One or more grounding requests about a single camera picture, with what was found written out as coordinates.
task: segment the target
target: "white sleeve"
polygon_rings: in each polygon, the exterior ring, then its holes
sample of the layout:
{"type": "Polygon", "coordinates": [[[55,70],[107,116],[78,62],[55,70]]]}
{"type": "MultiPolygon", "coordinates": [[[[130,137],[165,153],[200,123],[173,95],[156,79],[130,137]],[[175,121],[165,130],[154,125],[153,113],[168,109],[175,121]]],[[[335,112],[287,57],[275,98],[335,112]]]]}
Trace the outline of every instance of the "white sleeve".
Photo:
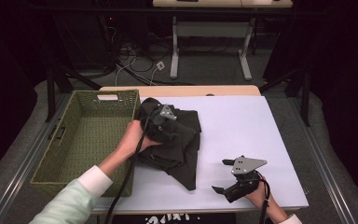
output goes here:
{"type": "Polygon", "coordinates": [[[301,224],[301,221],[295,214],[292,214],[289,218],[279,224],[301,224]]]}
{"type": "Polygon", "coordinates": [[[93,166],[62,189],[31,223],[84,223],[112,183],[98,166],[93,166]]]}
{"type": "Polygon", "coordinates": [[[83,187],[96,197],[101,197],[113,181],[94,165],[77,179],[83,187]]]}

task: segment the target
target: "folded black fabric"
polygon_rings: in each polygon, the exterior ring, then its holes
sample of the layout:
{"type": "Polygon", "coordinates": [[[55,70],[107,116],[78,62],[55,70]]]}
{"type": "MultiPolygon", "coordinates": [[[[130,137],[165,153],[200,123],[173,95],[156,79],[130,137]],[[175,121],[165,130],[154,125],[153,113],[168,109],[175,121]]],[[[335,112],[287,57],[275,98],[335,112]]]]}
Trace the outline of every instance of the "folded black fabric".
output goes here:
{"type": "MultiPolygon", "coordinates": [[[[153,98],[147,98],[141,104],[138,119],[144,124],[149,113],[160,105],[153,98]]],[[[163,137],[153,133],[152,138],[159,139],[162,145],[145,149],[139,155],[139,161],[165,171],[184,185],[188,190],[196,188],[196,170],[198,150],[200,149],[200,120],[197,111],[174,109],[176,120],[167,120],[163,125],[163,137]]]]}

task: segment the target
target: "white table surface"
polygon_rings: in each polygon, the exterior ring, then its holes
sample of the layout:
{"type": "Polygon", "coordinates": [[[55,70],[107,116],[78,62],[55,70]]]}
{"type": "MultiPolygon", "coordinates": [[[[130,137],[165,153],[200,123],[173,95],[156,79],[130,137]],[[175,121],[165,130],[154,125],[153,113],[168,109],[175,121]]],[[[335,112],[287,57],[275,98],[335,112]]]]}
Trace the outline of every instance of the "white table surface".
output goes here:
{"type": "MultiPolygon", "coordinates": [[[[241,212],[255,209],[246,199],[229,203],[211,186],[235,183],[231,166],[221,160],[266,160],[257,170],[267,178],[278,204],[286,209],[309,204],[263,96],[155,97],[162,104],[197,110],[202,128],[197,188],[189,191],[165,172],[138,163],[132,195],[121,198],[115,214],[241,212]]],[[[93,213],[106,212],[113,198],[101,198],[93,213]]]]}

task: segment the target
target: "wicker basket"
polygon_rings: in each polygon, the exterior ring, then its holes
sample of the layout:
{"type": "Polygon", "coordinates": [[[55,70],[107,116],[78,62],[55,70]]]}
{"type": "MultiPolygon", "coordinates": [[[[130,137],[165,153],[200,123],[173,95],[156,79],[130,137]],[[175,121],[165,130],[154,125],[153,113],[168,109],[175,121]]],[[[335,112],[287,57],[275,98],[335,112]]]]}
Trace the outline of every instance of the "wicker basket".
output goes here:
{"type": "MultiPolygon", "coordinates": [[[[116,148],[139,107],[135,91],[74,91],[31,185],[54,197],[92,165],[99,164],[116,148]],[[109,95],[116,100],[100,100],[109,95]]],[[[126,161],[116,171],[114,184],[103,195],[115,197],[130,167],[126,161]]],[[[133,174],[122,196],[130,196],[133,174]]]]}

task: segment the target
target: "light green sleeve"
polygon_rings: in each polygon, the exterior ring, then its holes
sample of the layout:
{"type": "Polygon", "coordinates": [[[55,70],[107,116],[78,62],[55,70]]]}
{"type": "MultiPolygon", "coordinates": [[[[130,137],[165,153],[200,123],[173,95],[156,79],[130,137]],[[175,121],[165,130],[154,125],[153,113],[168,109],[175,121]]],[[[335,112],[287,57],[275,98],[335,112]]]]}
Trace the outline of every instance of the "light green sleeve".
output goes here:
{"type": "Polygon", "coordinates": [[[75,179],[46,205],[31,223],[84,223],[98,198],[75,179]]]}

